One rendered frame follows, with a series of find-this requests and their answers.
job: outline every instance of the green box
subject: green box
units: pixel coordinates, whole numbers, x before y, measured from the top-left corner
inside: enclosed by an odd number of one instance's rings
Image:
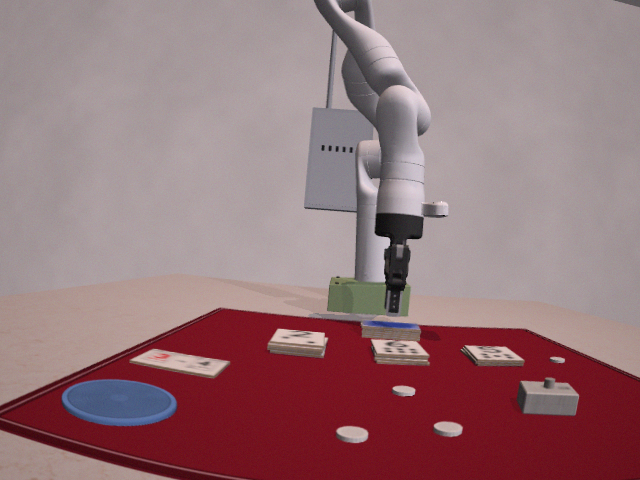
[[[329,284],[330,312],[386,315],[384,298],[387,286],[384,282],[358,282],[355,278],[332,277]],[[409,315],[411,286],[404,287],[400,316]]]

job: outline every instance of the blue round coaster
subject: blue round coaster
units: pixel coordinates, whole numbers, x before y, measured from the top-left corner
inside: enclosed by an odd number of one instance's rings
[[[175,397],[166,390],[130,380],[78,383],[65,390],[62,404],[82,420],[118,427],[160,422],[178,408]]]

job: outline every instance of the beige table surface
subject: beige table surface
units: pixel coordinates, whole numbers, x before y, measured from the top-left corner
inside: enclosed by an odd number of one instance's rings
[[[0,404],[219,307],[330,316],[327,289],[191,275],[0,297]],[[422,325],[532,330],[640,377],[640,328],[540,302],[413,296]],[[0,431],[2,480],[149,480]]]

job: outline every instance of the vertical pole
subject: vertical pole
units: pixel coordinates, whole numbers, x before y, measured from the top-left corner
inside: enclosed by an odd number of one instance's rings
[[[331,57],[329,59],[329,85],[327,86],[327,108],[331,108],[331,101],[333,97],[333,73],[336,69],[336,41],[338,35],[335,30],[331,35]]]

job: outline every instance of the white wall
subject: white wall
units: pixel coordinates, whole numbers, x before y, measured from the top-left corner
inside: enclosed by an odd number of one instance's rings
[[[374,11],[432,110],[426,197],[450,204],[410,242],[414,292],[640,326],[640,9]],[[303,208],[330,37],[312,0],[4,2],[0,295],[353,275],[355,216]]]

